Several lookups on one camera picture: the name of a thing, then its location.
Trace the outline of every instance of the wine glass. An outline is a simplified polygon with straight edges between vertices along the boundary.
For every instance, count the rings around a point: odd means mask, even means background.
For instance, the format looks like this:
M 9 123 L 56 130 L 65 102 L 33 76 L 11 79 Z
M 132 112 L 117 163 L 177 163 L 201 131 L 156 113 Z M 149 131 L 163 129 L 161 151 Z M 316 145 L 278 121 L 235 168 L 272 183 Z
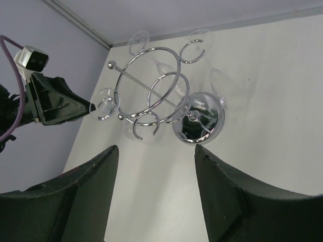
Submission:
M 214 43 L 214 35 L 207 29 L 192 32 L 182 42 L 180 59 L 192 64 L 203 59 L 209 68 L 209 81 L 212 91 L 225 110 L 236 111 L 243 105 L 244 90 L 225 73 L 216 69 L 207 58 Z
M 113 88 L 100 90 L 90 104 L 90 115 L 95 120 L 106 120 L 111 117 L 120 106 L 120 97 Z
M 150 37 L 147 31 L 140 31 L 136 33 L 128 41 L 127 47 L 128 47 L 129 54 L 132 56 L 135 56 L 142 53 L 145 50 L 149 42 L 149 39 Z M 170 65 L 159 62 L 152 53 L 148 53 L 147 55 L 155 63 L 159 76 L 163 76 L 164 74 L 175 71 L 174 68 L 171 67 Z M 170 76 L 164 78 L 164 81 L 167 81 L 167 80 L 173 81 Z M 177 92 L 179 98 L 184 97 L 185 93 L 183 92 L 183 90 L 181 90 L 181 88 L 178 85 L 175 86 L 175 91 Z

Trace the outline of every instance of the chrome ring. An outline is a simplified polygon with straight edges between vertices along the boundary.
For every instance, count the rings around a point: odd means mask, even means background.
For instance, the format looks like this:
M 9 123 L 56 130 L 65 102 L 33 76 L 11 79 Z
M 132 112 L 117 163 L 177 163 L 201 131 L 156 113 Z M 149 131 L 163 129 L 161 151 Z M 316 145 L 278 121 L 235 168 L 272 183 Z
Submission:
M 170 76 L 170 75 L 174 75 L 176 74 L 176 72 L 168 72 L 162 76 L 160 76 L 154 83 L 153 85 L 151 86 L 151 89 L 154 89 L 154 87 L 156 86 L 156 84 L 164 77 L 166 76 Z M 167 121 L 169 120 L 176 112 L 178 112 L 182 106 L 186 103 L 187 99 L 189 98 L 189 94 L 190 94 L 190 84 L 189 84 L 189 81 L 187 80 L 186 76 L 184 76 L 183 74 L 180 73 L 180 77 L 183 78 L 183 80 L 185 81 L 185 84 L 186 84 L 186 93 L 185 93 L 185 96 L 182 98 L 182 100 L 180 101 L 180 103 L 177 105 L 177 108 L 170 114 L 168 115 L 167 117 L 163 118 L 160 122 L 161 123 L 167 123 L 167 124 L 171 124 L 171 123 L 174 123 L 174 121 Z M 147 104 L 148 104 L 148 107 L 150 106 L 150 97 L 151 97 L 151 92 L 148 93 L 148 97 L 147 97 Z
M 175 85 L 176 85 L 176 83 L 177 83 L 177 81 L 178 81 L 178 78 L 179 78 L 179 76 L 180 76 L 180 73 L 181 73 L 181 61 L 180 61 L 180 58 L 179 58 L 179 56 L 176 54 L 176 52 L 175 51 L 173 51 L 172 49 L 169 49 L 169 48 L 167 48 L 167 47 L 155 47 L 155 48 L 151 48 L 151 49 L 147 49 L 147 50 L 145 50 L 145 51 L 143 51 L 142 53 L 140 53 L 140 54 L 138 54 L 138 55 L 136 55 L 135 57 L 133 57 L 127 64 L 126 64 L 126 66 L 123 68 L 123 70 L 125 71 L 128 67 L 129 67 L 129 65 L 131 65 L 131 63 L 132 62 L 134 62 L 137 58 L 139 58 L 139 57 L 141 57 L 141 56 L 143 56 L 144 54 L 146 54 L 146 53 L 149 53 L 149 52 L 151 52 L 151 51 L 155 51 L 155 50 L 164 50 L 164 51 L 167 51 L 167 52 L 169 52 L 169 53 L 171 53 L 174 57 L 175 57 L 175 59 L 176 59 L 176 62 L 177 62 L 177 70 L 176 70 L 176 75 L 175 75 L 175 78 L 174 78 L 174 80 L 173 80 L 173 83 L 171 84 L 171 86 L 169 87 L 169 89 L 167 90 L 167 92 L 162 96 L 162 98 L 160 99 L 160 100 L 158 100 L 156 103 L 154 103 L 152 106 L 150 106 L 150 107 L 148 107 L 147 109 L 145 109 L 145 110 L 143 110 L 143 111 L 141 111 L 141 112 L 137 112 L 137 113 L 133 113 L 133 114 L 125 114 L 123 111 L 122 111 L 122 109 L 121 109 L 121 107 L 119 107 L 119 113 L 120 114 L 122 114 L 122 116 L 124 117 L 124 118 L 126 118 L 129 122 L 133 122 L 133 121 L 131 121 L 129 118 L 131 118 L 131 117 L 138 117 L 138 116 L 140 116 L 141 114 L 143 114 L 143 113 L 148 113 L 148 112 L 150 112 L 152 109 L 154 109 L 155 107 L 157 107 L 159 104 L 161 104 L 169 95 L 170 95 L 170 93 L 173 91 L 173 89 L 175 88 Z M 119 78 L 118 78 L 118 80 L 117 80 L 117 84 L 116 84 L 116 91 L 118 91 L 118 89 L 119 89 L 119 84 L 120 84 L 120 81 L 121 81 L 121 77 L 123 76 L 123 74 L 120 74 L 119 75 Z
M 139 135 L 137 135 L 137 133 L 136 133 L 136 125 L 137 125 L 137 122 L 138 122 L 138 120 L 139 120 L 141 117 L 143 117 L 143 116 L 145 116 L 145 115 L 147 115 L 147 114 L 151 114 L 151 115 L 152 115 L 152 116 L 157 120 L 157 127 L 156 127 L 156 129 L 154 130 L 154 132 L 152 133 L 152 135 L 155 135 L 155 134 L 157 133 L 158 129 L 159 129 L 160 119 L 159 119 L 159 116 L 158 116 L 156 113 L 154 113 L 154 112 L 146 112 L 146 113 L 143 113 L 143 114 L 139 115 L 139 116 L 136 118 L 136 121 L 134 122 L 134 124 L 133 124 L 133 126 L 132 126 L 132 132 L 133 132 L 133 135 L 134 135 L 138 140 L 143 140 L 143 138 L 142 138 L 142 137 L 140 137 Z
M 205 49 L 202 50 L 201 54 L 197 58 L 195 58 L 193 60 L 188 61 L 188 60 L 184 60 L 182 58 L 183 51 L 186 49 L 186 47 L 188 47 L 190 44 L 193 44 L 193 43 L 203 43 L 203 40 L 202 39 L 195 39 L 195 40 L 192 40 L 192 41 L 188 42 L 187 44 L 185 44 L 183 46 L 183 48 L 181 48 L 181 51 L 180 51 L 180 60 L 181 60 L 181 62 L 183 62 L 185 64 L 192 64 L 192 63 L 197 62 L 198 60 L 200 60 L 204 56 Z

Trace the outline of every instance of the lavender wall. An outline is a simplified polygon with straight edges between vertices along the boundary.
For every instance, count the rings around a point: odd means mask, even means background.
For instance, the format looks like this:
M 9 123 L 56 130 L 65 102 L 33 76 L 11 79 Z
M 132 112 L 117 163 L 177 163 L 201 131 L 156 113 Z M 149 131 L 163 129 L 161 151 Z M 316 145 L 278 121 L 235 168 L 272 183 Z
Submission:
M 73 92 L 90 99 L 107 50 L 47 4 L 41 0 L 2 0 L 0 34 L 45 51 L 49 62 L 43 73 L 65 78 Z M 1 52 L 0 83 L 11 93 L 18 93 L 14 74 Z M 30 124 L 15 130 L 17 140 L 8 142 L 0 153 L 0 193 L 23 190 L 61 174 L 80 121 L 51 127 Z
M 112 43 L 137 31 L 151 36 L 296 13 L 323 0 L 60 0 Z

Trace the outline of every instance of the purple cable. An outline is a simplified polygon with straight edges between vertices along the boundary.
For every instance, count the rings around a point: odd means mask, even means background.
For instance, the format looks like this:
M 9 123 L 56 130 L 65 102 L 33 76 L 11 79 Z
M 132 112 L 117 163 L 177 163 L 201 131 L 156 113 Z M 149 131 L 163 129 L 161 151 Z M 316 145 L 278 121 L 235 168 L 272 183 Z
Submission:
M 20 120 L 22 118 L 22 115 L 24 113 L 24 109 L 25 109 L 25 88 L 24 88 L 24 83 L 21 80 L 21 76 L 19 73 L 19 70 L 16 66 L 16 63 L 13 59 L 13 57 L 11 56 L 8 48 L 6 47 L 5 41 L 9 42 L 10 44 L 14 45 L 15 47 L 19 48 L 19 49 L 23 49 L 24 47 L 22 47 L 21 45 L 17 44 L 16 42 L 14 42 L 13 40 L 11 40 L 10 38 L 4 36 L 4 35 L 0 35 L 0 46 L 2 48 L 2 50 L 4 51 L 12 70 L 15 73 L 17 82 L 18 82 L 18 87 L 19 87 L 19 94 L 20 94 L 20 102 L 19 102 L 19 108 L 18 108 L 18 114 L 16 116 L 16 119 L 14 121 L 14 123 L 11 125 L 11 127 L 3 134 L 0 136 L 0 142 L 3 141 L 4 139 L 6 139 L 7 137 L 9 137 L 9 135 L 11 135 L 11 133 L 18 127 Z

